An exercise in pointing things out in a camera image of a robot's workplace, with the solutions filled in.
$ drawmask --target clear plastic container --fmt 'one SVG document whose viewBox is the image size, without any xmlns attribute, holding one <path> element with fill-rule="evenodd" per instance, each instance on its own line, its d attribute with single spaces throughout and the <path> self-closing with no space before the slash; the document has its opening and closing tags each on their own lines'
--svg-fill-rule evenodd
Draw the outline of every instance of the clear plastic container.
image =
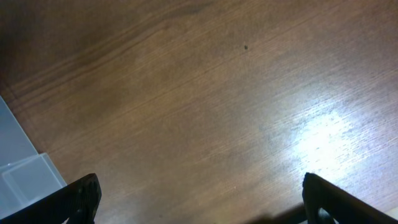
<svg viewBox="0 0 398 224">
<path fill-rule="evenodd" d="M 34 155 L 35 147 L 0 97 L 0 167 Z"/>
<path fill-rule="evenodd" d="M 46 153 L 0 167 L 0 172 L 0 218 L 67 185 Z"/>
<path fill-rule="evenodd" d="M 0 219 L 66 185 L 49 156 L 37 153 L 0 97 Z"/>
</svg>

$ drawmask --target wooden table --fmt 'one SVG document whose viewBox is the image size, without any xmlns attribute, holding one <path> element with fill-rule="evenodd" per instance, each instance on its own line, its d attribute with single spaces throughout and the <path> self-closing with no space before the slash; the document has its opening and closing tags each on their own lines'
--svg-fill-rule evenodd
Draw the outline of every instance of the wooden table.
<svg viewBox="0 0 398 224">
<path fill-rule="evenodd" d="M 314 172 L 398 206 L 398 3 L 0 2 L 1 96 L 98 223 L 247 223 Z"/>
</svg>

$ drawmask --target wood grain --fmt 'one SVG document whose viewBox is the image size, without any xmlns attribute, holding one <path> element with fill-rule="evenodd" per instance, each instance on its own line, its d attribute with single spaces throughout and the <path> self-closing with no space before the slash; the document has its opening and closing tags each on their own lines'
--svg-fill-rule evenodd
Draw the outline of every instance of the wood grain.
<svg viewBox="0 0 398 224">
<path fill-rule="evenodd" d="M 305 172 L 398 206 L 396 1 L 0 4 L 1 95 L 96 222 L 272 217 Z"/>
</svg>

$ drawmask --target transparent plastic box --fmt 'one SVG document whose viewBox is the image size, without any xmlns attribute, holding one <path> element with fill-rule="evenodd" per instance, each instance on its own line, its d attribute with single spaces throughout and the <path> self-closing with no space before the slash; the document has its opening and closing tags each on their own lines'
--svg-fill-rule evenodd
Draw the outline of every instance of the transparent plastic box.
<svg viewBox="0 0 398 224">
<path fill-rule="evenodd" d="M 0 97 L 0 219 L 66 185 L 49 156 L 37 153 Z"/>
</svg>

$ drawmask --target brown wooden surface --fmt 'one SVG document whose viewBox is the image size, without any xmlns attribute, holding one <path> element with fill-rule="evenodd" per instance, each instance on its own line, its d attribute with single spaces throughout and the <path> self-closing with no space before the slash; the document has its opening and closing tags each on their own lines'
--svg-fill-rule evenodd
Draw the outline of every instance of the brown wooden surface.
<svg viewBox="0 0 398 224">
<path fill-rule="evenodd" d="M 398 3 L 0 3 L 1 95 L 98 223 L 246 223 L 315 172 L 398 206 Z"/>
</svg>

